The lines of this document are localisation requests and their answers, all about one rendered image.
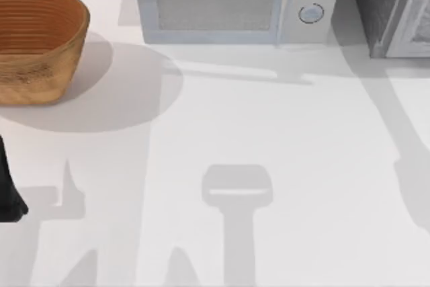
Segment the pale microwave oven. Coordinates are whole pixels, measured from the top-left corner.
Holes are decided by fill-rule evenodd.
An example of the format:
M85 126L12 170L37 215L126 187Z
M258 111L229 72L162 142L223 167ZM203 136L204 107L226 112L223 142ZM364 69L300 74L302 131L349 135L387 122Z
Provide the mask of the pale microwave oven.
M304 24L299 10L318 3L324 17ZM288 0L284 44L323 43L336 0ZM280 0L137 0L149 44L276 44Z

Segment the white microwave knob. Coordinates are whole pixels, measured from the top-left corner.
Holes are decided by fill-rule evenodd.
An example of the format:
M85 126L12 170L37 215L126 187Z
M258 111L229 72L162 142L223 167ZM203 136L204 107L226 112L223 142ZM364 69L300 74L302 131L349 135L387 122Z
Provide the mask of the white microwave knob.
M304 24L315 24L319 22L325 15L324 8L318 3L302 7L298 12L298 17Z

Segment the brown wicker basket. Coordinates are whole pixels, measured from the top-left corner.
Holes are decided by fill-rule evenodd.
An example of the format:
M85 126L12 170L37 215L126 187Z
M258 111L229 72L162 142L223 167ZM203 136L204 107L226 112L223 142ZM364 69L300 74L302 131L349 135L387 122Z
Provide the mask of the brown wicker basket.
M0 105L59 100L90 23L82 0L0 0Z

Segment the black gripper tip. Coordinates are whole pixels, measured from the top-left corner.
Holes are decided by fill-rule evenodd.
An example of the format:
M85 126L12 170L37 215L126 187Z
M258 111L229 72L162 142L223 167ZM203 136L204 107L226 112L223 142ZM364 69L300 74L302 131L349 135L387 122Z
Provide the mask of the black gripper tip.
M29 211L10 174L3 137L0 135L0 223L19 222Z

